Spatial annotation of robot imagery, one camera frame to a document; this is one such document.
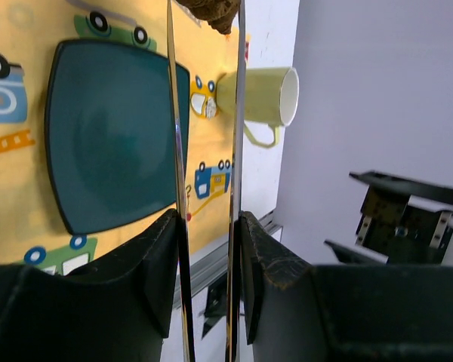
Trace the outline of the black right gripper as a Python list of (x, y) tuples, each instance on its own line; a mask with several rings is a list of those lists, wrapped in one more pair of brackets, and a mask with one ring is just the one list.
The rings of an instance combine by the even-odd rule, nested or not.
[(325, 240), (343, 264), (440, 264), (446, 250), (451, 210), (432, 211), (409, 204), (411, 197), (453, 206), (453, 188), (380, 173), (350, 172), (368, 185), (356, 230), (356, 245)]

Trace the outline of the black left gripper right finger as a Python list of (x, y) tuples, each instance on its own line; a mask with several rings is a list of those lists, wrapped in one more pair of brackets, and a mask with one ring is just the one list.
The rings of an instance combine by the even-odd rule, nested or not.
[(453, 361), (453, 267), (311, 265), (239, 216), (256, 361)]

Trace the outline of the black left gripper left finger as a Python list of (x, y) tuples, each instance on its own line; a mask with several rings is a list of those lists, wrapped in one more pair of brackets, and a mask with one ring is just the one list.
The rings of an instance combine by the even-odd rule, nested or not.
[(177, 212), (102, 257), (49, 275), (0, 265), (0, 361), (158, 361), (177, 275)]

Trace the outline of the silver metal tongs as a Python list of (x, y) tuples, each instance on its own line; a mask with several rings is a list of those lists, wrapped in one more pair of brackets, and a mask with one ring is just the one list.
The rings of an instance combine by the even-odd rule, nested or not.
[[(174, 168), (176, 180), (177, 208), (177, 245), (180, 269), (180, 301), (183, 328), (183, 359), (194, 361), (195, 344), (193, 337), (193, 307), (190, 277), (190, 250), (188, 228), (186, 221), (186, 186), (183, 161), (182, 133), (180, 127), (179, 97), (177, 89), (177, 63), (174, 48), (174, 25), (171, 2), (167, 1), (167, 55), (168, 71), (171, 89), (172, 121), (174, 131)], [(234, 102), (235, 127), (233, 130), (233, 174), (230, 181), (230, 224), (228, 233), (227, 288), (226, 288), (226, 361), (239, 361), (239, 298), (241, 277), (240, 270), (240, 240), (236, 237), (236, 223), (241, 210), (242, 194), (242, 148), (243, 129), (245, 120), (245, 3), (239, 2), (239, 44), (236, 70), (236, 92)]]

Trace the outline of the brown chocolate bread piece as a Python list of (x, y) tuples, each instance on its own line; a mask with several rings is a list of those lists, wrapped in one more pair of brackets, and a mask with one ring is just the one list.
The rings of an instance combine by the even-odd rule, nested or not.
[(231, 33), (235, 16), (239, 12), (239, 0), (178, 0), (191, 14), (204, 20), (221, 35)]

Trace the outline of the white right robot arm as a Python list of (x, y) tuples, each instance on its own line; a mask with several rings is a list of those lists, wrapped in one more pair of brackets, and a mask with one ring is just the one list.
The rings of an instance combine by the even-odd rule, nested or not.
[(356, 246), (324, 243), (344, 264), (453, 266), (453, 187), (380, 173), (350, 173), (367, 185)]

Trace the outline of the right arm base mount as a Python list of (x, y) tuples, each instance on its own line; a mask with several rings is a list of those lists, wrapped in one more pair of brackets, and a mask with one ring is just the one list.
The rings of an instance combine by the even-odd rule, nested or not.
[(224, 272), (218, 279), (208, 286), (205, 310), (201, 313), (204, 317), (202, 339), (227, 315), (227, 273)]

